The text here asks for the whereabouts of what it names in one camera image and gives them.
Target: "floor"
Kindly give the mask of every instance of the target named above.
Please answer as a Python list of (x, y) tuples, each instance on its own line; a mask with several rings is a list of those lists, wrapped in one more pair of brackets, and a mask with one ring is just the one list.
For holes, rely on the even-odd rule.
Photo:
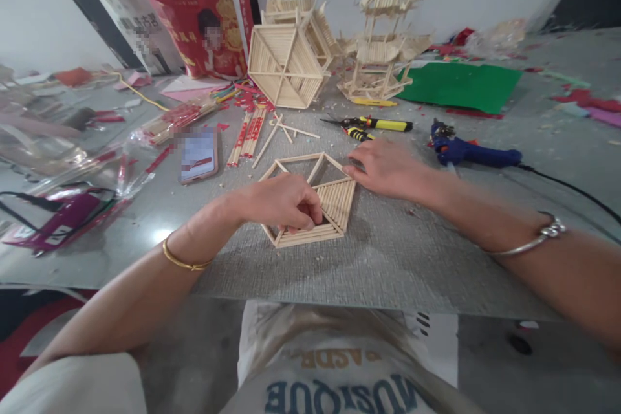
[[(216, 414), (237, 389), (243, 301), (191, 296), (149, 349), (150, 413)], [(517, 330), (502, 319), (459, 318), (459, 387), (489, 413), (607, 413), (621, 406), (621, 369), (568, 323)], [(507, 334), (532, 347), (525, 356)]]

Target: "bundle of sticks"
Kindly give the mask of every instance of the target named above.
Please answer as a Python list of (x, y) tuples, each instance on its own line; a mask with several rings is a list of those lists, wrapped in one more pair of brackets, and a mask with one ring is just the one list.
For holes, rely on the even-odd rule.
[(239, 157), (252, 158), (261, 134), (261, 128), (267, 115), (266, 109), (257, 108), (254, 113), (245, 112), (244, 120), (239, 130), (231, 155), (226, 162), (227, 166), (238, 166)]
[(148, 121), (140, 127), (139, 133), (151, 145), (159, 146), (183, 128), (218, 108), (218, 102), (211, 96), (200, 96), (188, 100), (172, 110)]

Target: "gold bracelet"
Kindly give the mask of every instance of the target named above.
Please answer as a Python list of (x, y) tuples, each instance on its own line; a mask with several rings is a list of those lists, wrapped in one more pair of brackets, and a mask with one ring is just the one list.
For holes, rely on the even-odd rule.
[(164, 255), (166, 256), (166, 259), (170, 260), (173, 264), (178, 265), (183, 268), (187, 268), (188, 270), (191, 270), (192, 272), (194, 270), (204, 270), (212, 262), (212, 261), (209, 261), (209, 262), (205, 262), (203, 264), (198, 264), (198, 265), (189, 265), (189, 264), (183, 263), (182, 261), (177, 259), (175, 256), (173, 256), (173, 254), (170, 252), (170, 249), (168, 248), (168, 238), (166, 238), (164, 242), (162, 243), (162, 249), (164, 250)]

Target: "blue glue gun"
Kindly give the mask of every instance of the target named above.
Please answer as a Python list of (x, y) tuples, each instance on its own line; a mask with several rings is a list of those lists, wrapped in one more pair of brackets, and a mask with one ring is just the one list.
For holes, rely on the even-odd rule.
[(522, 152), (488, 149), (455, 137), (455, 128), (433, 119), (431, 144), (442, 165), (459, 165), (464, 160), (493, 168), (516, 166), (522, 161)]

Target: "wooden tower model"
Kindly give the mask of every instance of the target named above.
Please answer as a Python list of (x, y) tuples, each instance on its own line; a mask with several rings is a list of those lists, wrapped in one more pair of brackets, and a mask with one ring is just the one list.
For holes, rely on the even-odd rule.
[(341, 54), (316, 0), (268, 0), (252, 29), (248, 75), (277, 107), (305, 109)]
[[(344, 53), (355, 58), (353, 71), (343, 75), (338, 87), (344, 95), (354, 98), (386, 100), (401, 93), (412, 83), (408, 78), (411, 61), (431, 45), (431, 36), (397, 33), (399, 23), (420, 0), (361, 0), (366, 16), (364, 33), (343, 44)], [(377, 19), (390, 20), (392, 32), (375, 34)], [(395, 78), (404, 70), (401, 80)]]

